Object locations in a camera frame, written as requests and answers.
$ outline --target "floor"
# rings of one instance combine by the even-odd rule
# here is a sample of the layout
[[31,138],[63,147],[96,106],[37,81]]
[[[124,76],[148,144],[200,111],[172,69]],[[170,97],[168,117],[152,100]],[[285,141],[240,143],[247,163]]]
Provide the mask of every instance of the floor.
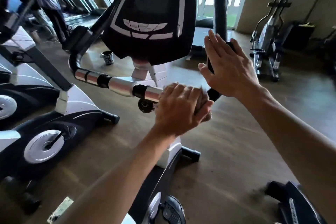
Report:
[[[249,37],[231,32],[246,53]],[[73,200],[127,155],[153,125],[154,114],[138,110],[135,98],[76,81],[68,69],[68,55],[59,44],[40,49],[62,74],[80,87],[98,107],[121,117],[119,124],[103,124],[60,162],[41,182],[36,194],[43,199],[27,218],[0,190],[0,223],[43,224],[68,196]],[[90,48],[82,66],[112,76],[130,75],[130,59],[115,58],[107,67],[99,57],[102,43]],[[206,86],[197,70],[199,61],[180,59],[168,66],[168,80]],[[333,81],[319,71],[310,57],[288,55],[281,81],[265,81],[275,98],[308,124],[336,140],[336,91]],[[269,180],[286,182],[295,177],[249,112],[233,98],[222,96],[213,106],[213,119],[183,136],[183,144],[202,153],[198,163],[179,165],[170,193],[184,206],[188,223],[258,223],[275,221],[277,205],[259,191]]]

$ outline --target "elliptical trainer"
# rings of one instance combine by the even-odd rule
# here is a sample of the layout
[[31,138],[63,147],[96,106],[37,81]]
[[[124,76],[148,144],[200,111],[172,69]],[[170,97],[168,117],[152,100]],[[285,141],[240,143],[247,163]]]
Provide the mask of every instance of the elliptical trainer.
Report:
[[[262,18],[256,25],[250,42],[252,43],[250,56],[254,58],[254,69],[258,76],[268,73],[263,71],[263,60],[267,62],[269,74],[273,82],[279,81],[279,66],[281,56],[283,55],[282,39],[279,39],[279,32],[284,23],[281,14],[284,8],[291,6],[289,0],[274,0],[268,3],[270,10],[268,14]],[[257,37],[257,29],[259,24],[267,19],[268,22],[264,25],[262,32]]]
[[[214,30],[226,39],[226,0],[214,2]],[[110,6],[91,29],[78,26],[65,42],[63,48],[70,52],[69,67],[77,80],[126,97],[138,97],[140,110],[151,112],[165,85],[165,63],[190,52],[195,16],[196,0],[115,0],[115,6]],[[103,42],[116,56],[132,58],[135,69],[131,77],[110,77],[81,68],[82,56],[102,31]],[[214,101],[220,97],[213,89],[208,95]],[[193,162],[200,157],[199,152],[183,147],[178,137],[147,176],[125,222],[153,223],[158,210],[163,209],[163,216],[170,223],[185,223],[182,206],[167,196],[182,155]]]
[[[0,44],[11,40],[61,90],[55,110],[9,131],[0,131],[0,181],[4,180],[26,213],[34,212],[39,201],[29,194],[39,181],[104,118],[118,123],[119,117],[100,110],[77,86],[71,84],[39,51],[20,23],[35,0],[27,0],[20,14],[6,10],[0,0]],[[17,187],[27,185],[18,192]]]

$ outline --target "hand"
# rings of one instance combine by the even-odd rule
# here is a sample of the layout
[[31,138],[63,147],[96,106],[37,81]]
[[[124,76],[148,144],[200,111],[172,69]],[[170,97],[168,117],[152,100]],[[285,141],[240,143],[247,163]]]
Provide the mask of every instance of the hand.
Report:
[[213,101],[195,113],[201,89],[172,83],[166,86],[155,108],[155,127],[169,136],[180,136],[197,127],[209,113]]
[[222,95],[240,100],[261,86],[252,61],[244,54],[236,40],[231,39],[230,42],[236,52],[219,35],[209,30],[204,44],[214,74],[203,63],[200,63],[198,68],[210,87]]

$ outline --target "cup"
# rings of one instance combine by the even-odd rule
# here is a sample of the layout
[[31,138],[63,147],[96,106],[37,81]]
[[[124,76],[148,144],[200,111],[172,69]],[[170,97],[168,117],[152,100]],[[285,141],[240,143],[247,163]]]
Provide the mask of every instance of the cup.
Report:
[[109,66],[114,63],[113,52],[111,51],[102,52],[100,56],[104,59],[106,65]]

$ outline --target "left hand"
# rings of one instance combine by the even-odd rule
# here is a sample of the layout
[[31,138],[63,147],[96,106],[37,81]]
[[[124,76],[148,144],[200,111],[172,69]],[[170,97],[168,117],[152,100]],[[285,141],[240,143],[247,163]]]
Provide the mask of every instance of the left hand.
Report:
[[195,113],[201,89],[172,83],[165,87],[155,109],[155,127],[169,136],[180,136],[197,127],[210,111],[213,101],[208,101]]

